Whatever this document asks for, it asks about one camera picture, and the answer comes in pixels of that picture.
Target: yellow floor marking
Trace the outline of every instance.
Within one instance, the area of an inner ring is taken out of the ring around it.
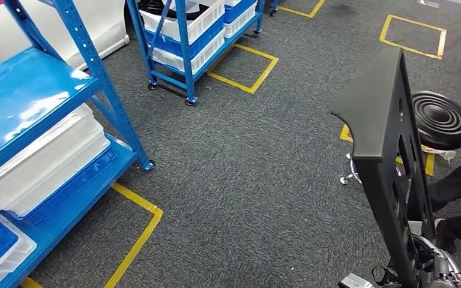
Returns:
[[[22,281],[22,283],[20,284],[20,286],[22,288],[43,288],[41,285],[39,285],[38,283],[36,283],[36,281],[34,281],[33,279],[27,277],[25,278],[24,281]]]
[[[418,26],[427,27],[427,28],[430,28],[430,29],[440,31],[441,33],[439,35],[439,44],[438,44],[437,55],[425,53],[425,52],[422,52],[422,51],[419,51],[419,50],[416,50],[416,49],[413,49],[413,48],[410,48],[410,47],[406,47],[406,46],[403,46],[403,45],[399,45],[397,43],[393,43],[393,42],[390,42],[390,41],[386,40],[386,33],[388,32],[388,28],[390,27],[391,19],[397,19],[397,20],[412,23],[412,24],[415,24],[415,25],[418,25]],[[414,21],[414,20],[410,20],[410,19],[406,19],[406,18],[402,18],[402,17],[399,17],[399,16],[389,14],[386,17],[386,21],[384,22],[384,26],[382,27],[382,31],[381,31],[381,35],[379,36],[379,39],[380,39],[381,42],[386,43],[388,45],[400,47],[400,48],[403,48],[404,50],[410,51],[412,53],[416,53],[416,54],[420,54],[420,55],[427,56],[427,57],[430,57],[430,58],[441,60],[442,55],[444,53],[444,45],[446,43],[446,34],[447,34],[446,29],[442,29],[442,28],[439,28],[439,27],[435,27],[435,26],[432,26],[432,25],[425,24],[425,23],[421,23],[421,22],[417,22],[417,21]]]
[[[304,17],[308,17],[308,18],[313,18],[313,16],[315,16],[315,14],[317,14],[319,9],[321,8],[324,1],[326,1],[326,0],[319,0],[319,2],[317,3],[317,5],[315,5],[312,12],[310,12],[310,14],[305,13],[305,12],[300,12],[300,11],[297,11],[297,10],[293,10],[293,9],[290,9],[290,8],[287,8],[287,7],[282,7],[282,6],[279,6],[279,9],[283,10],[283,11],[294,13],[296,15],[300,15],[300,16],[304,16]]]
[[[352,143],[352,137],[349,133],[349,127],[344,124],[342,132],[340,133],[340,139]],[[426,153],[427,159],[425,160],[425,174],[434,176],[434,163],[435,163],[435,154]],[[397,157],[397,162],[402,164],[402,159]]]
[[[130,249],[128,254],[124,257],[121,264],[119,264],[118,268],[116,269],[114,274],[112,274],[111,278],[109,279],[107,284],[105,284],[104,288],[114,288],[116,286],[116,284],[119,282],[121,277],[124,275],[124,272],[126,272],[128,267],[130,266],[135,256],[139,254],[140,249],[142,248],[142,246],[144,246],[144,243],[146,243],[149,236],[151,236],[153,230],[156,228],[156,225],[158,225],[158,222],[160,222],[161,216],[163,215],[163,210],[156,207],[155,204],[140,197],[139,195],[130,191],[126,187],[122,186],[121,184],[114,183],[114,185],[112,185],[112,188],[116,190],[119,194],[133,201],[135,204],[139,205],[140,207],[152,213],[153,218],[148,223],[148,225],[146,226],[146,229],[144,230],[144,232],[142,232],[139,239],[135,242],[135,244],[133,244],[132,248]],[[22,288],[42,288],[41,285],[39,285],[38,283],[36,283],[33,279],[29,277],[26,278],[21,283],[21,286]]]
[[[259,76],[258,80],[255,81],[255,83],[252,85],[252,87],[246,87],[243,84],[240,84],[238,82],[232,81],[231,79],[227,79],[227,78],[225,78],[223,76],[220,76],[218,74],[213,73],[213,69],[220,63],[220,61],[225,57],[226,54],[224,54],[222,57],[220,57],[220,59],[206,73],[207,73],[207,75],[209,75],[209,76],[211,76],[211,77],[213,77],[213,78],[215,78],[217,80],[220,80],[220,81],[222,81],[224,83],[227,83],[227,84],[229,84],[231,86],[240,88],[241,90],[244,90],[244,91],[246,91],[248,93],[254,94],[255,91],[257,91],[257,89],[259,89],[259,86],[262,84],[262,82],[264,82],[266,77],[268,77],[271,70],[273,70],[273,67],[275,67],[275,65],[278,63],[279,59],[277,57],[273,56],[273,55],[269,55],[269,54],[266,54],[264,52],[257,51],[255,49],[252,49],[250,47],[243,46],[243,45],[240,45],[240,44],[234,44],[234,47],[243,49],[243,50],[248,51],[248,52],[252,52],[254,54],[257,54],[259,56],[262,56],[264,58],[268,58],[269,60],[271,60],[270,64],[262,72],[262,74]]]

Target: black frame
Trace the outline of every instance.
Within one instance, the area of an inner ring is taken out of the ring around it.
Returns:
[[[420,258],[409,220],[421,220],[421,235],[435,238],[424,158],[402,50],[382,49],[371,66],[335,99],[331,113],[352,134],[352,159],[388,251],[404,288],[422,278]],[[403,173],[397,170],[400,154]]]

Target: black cable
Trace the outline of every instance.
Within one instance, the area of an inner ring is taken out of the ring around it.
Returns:
[[[141,2],[139,4],[139,8],[143,11],[149,12],[151,14],[155,15],[161,15],[161,12],[163,11],[165,5],[161,0],[149,0],[149,1],[144,1],[143,3]],[[209,7],[199,4],[199,11],[194,12],[194,13],[186,13],[186,20],[188,21],[194,21],[199,17],[204,11],[206,11]],[[168,18],[174,18],[176,19],[178,16],[176,14],[176,11],[169,9],[167,12],[167,17]]]

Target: blue metal shelf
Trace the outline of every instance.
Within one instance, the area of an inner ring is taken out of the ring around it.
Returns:
[[[231,46],[234,45],[234,43],[236,43],[236,41],[238,41],[238,39],[241,38],[241,36],[243,36],[246,30],[250,29],[250,27],[252,27],[255,21],[257,21],[257,19],[260,17],[262,17],[262,13],[255,13],[255,16],[253,16],[238,32],[236,32],[236,34],[234,34],[232,38],[225,38],[225,42],[215,52],[215,54],[211,57],[211,59],[209,59],[209,61],[206,62],[206,64],[204,64],[195,75],[193,75],[193,81],[199,80],[202,77],[202,75],[204,75],[204,73],[206,73],[208,69],[211,68],[211,66],[215,63],[215,61],[218,60],[218,58],[220,58],[225,53],[225,51],[229,50]],[[156,61],[153,61],[153,63],[155,65],[166,68],[170,71],[176,72],[179,75],[185,76],[185,72],[177,68],[174,68],[170,65],[165,65],[165,64],[162,64]]]
[[[167,81],[171,84],[179,86],[182,89],[187,91],[187,98],[186,103],[188,105],[194,105],[197,102],[197,97],[195,96],[195,81],[197,81],[206,71],[215,63],[215,61],[224,54],[225,51],[231,48],[231,46],[239,39],[243,34],[248,30],[254,22],[257,23],[257,27],[254,30],[255,35],[259,35],[262,31],[262,13],[264,10],[264,2],[265,0],[257,0],[258,2],[258,9],[255,16],[249,20],[249,22],[244,25],[234,36],[230,39],[225,39],[224,45],[218,49],[218,51],[211,57],[209,61],[207,61],[203,67],[195,74],[192,75],[191,69],[191,57],[189,53],[189,45],[188,45],[188,32],[187,32],[187,21],[185,15],[185,0],[167,0],[165,7],[163,9],[163,13],[161,15],[161,19],[159,21],[159,27],[156,30],[156,33],[153,36],[153,39],[158,39],[161,37],[161,26],[163,21],[166,17],[166,11],[170,7],[171,1],[175,1],[176,3],[176,15],[178,19],[178,27],[179,27],[179,36],[181,42],[181,57],[184,61],[184,72],[180,71],[177,68],[171,67],[169,65],[164,65],[158,63],[152,59],[152,51],[155,49],[154,42],[155,41],[148,41],[148,37],[146,34],[146,30],[142,24],[142,19],[139,13],[139,7],[137,6],[136,0],[126,0],[128,7],[130,9],[131,19],[133,22],[133,26],[137,33],[138,42],[140,45],[140,49],[142,52],[142,56],[144,58],[144,62],[146,64],[146,70],[148,73],[149,78],[149,88],[154,89],[158,84],[158,78]],[[168,75],[162,74],[161,72],[155,70],[155,65],[159,65],[161,67],[167,68],[175,73],[182,75],[185,78],[185,82],[182,83]]]
[[[145,170],[153,168],[73,0],[41,1],[57,10],[91,75],[69,67],[62,60],[19,0],[3,0],[32,47],[0,64],[0,166],[88,100],[128,144],[107,136],[115,154],[113,162],[98,176],[87,178],[83,188],[71,194],[73,198],[59,205],[59,210],[41,226],[9,217],[37,243],[37,248],[7,275],[0,283],[1,288],[17,287],[134,161],[138,160]],[[103,94],[100,98],[94,96],[97,91]]]
[[[100,89],[100,82],[36,48],[0,64],[0,166]]]
[[[40,227],[23,223],[9,217],[20,230],[26,233],[38,245],[32,254],[0,283],[0,288],[17,287],[43,260],[59,241],[73,228],[89,209],[105,194],[110,186],[137,159],[135,152],[126,143],[107,136],[112,151],[118,156],[105,171],[97,176],[82,191],[48,219]]]

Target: white box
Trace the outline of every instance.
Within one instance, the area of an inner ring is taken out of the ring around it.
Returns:
[[[236,6],[243,0],[225,0],[225,5],[227,6]]]
[[[194,21],[187,21],[188,44],[192,44],[195,40],[197,40],[197,38],[199,38],[223,15],[223,13],[225,13],[224,0],[195,0],[195,2],[206,5],[209,8]],[[160,23],[161,16],[142,10],[140,10],[140,14],[144,20],[144,27],[155,33],[156,28]],[[176,41],[181,41],[177,19],[165,18],[161,28],[161,33]]]
[[[0,167],[0,210],[26,215],[109,145],[81,105]]]
[[[257,3],[252,4],[248,9],[246,9],[243,14],[241,14],[234,22],[231,24],[224,23],[223,26],[225,27],[225,38],[232,38],[236,32],[238,32],[250,19],[253,18],[255,15],[255,6]]]
[[[223,35],[225,29],[218,33],[209,44],[204,47],[195,57],[191,60],[191,73],[195,75],[201,68],[208,62],[215,52],[223,45],[225,39]],[[162,64],[170,65],[182,72],[184,72],[183,58],[161,49],[154,49],[152,51],[153,60]]]
[[[20,231],[15,225],[0,215],[0,222],[7,226],[19,238],[17,242],[0,258],[0,282],[36,249],[36,242]]]

